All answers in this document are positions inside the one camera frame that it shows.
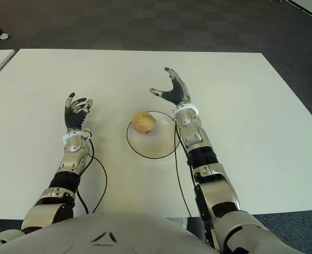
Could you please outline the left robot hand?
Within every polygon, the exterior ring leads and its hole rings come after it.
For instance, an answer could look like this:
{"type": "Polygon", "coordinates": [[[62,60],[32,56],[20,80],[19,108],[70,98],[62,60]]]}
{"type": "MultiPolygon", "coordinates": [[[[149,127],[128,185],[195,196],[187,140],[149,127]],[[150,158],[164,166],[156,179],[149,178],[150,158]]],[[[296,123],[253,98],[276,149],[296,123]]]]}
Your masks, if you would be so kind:
{"type": "Polygon", "coordinates": [[[71,93],[65,102],[64,122],[67,132],[81,130],[82,124],[93,105],[92,99],[75,99],[75,93],[71,93]]]}

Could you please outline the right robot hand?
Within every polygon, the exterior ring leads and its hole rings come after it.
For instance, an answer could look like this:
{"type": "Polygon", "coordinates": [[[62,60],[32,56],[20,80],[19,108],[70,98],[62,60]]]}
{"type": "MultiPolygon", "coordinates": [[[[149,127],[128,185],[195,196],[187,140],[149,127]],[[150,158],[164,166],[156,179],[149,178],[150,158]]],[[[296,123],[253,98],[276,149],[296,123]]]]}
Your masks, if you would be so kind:
{"type": "Polygon", "coordinates": [[[173,88],[169,91],[162,91],[151,88],[149,91],[153,95],[161,97],[164,100],[171,102],[176,106],[182,103],[191,103],[189,91],[184,81],[178,75],[178,73],[175,70],[168,67],[165,67],[164,70],[169,74],[169,78],[172,82],[173,88]]]}

